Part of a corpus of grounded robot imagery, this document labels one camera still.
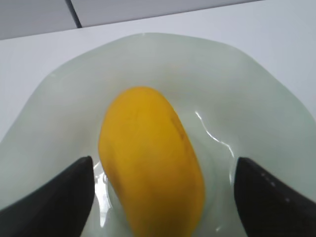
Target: mango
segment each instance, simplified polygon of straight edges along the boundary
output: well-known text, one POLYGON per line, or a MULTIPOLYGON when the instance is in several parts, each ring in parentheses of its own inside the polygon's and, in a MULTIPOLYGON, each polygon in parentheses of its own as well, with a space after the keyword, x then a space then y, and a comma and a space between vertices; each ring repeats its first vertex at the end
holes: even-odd
POLYGON ((136 237, 190 237, 205 199, 201 169, 169 102, 134 87, 109 106, 99 156, 136 237))

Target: white table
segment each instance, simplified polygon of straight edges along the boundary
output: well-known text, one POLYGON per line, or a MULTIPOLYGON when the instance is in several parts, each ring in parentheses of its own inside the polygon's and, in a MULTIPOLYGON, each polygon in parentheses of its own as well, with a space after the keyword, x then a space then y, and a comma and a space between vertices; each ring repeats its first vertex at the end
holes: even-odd
POLYGON ((216 40, 259 62, 316 119, 316 1, 265 0, 0 41, 0 141, 38 84, 68 60, 136 33, 216 40))

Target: yellow mango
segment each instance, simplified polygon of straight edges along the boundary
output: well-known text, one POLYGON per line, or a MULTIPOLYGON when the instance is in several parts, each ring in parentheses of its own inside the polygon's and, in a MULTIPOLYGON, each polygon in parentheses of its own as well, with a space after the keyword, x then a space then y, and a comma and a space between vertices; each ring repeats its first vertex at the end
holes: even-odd
POLYGON ((204 181, 177 114, 159 92, 134 87, 114 100, 99 155, 134 236, 191 236, 201 218, 204 181))

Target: pale green glass bowl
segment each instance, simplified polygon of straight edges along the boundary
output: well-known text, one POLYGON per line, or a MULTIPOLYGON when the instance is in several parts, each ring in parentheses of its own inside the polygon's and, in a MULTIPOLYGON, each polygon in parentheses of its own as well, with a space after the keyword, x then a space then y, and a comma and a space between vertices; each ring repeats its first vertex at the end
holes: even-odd
POLYGON ((232 189, 240 156, 316 201, 316 124, 302 103, 234 47, 148 33, 85 53, 43 80, 0 144, 0 208, 91 155, 97 198, 82 236, 132 236, 97 142, 107 106, 137 85, 163 93, 197 153, 207 198, 194 236, 246 236, 232 189))

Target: white surface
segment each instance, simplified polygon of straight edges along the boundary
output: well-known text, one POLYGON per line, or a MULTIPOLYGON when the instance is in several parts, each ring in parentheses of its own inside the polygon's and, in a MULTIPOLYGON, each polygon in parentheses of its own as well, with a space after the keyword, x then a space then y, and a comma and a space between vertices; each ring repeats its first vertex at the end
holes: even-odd
POLYGON ((61 64, 121 37, 161 32, 217 40, 259 62, 316 118, 314 0, 266 0, 0 41, 0 140, 61 64))

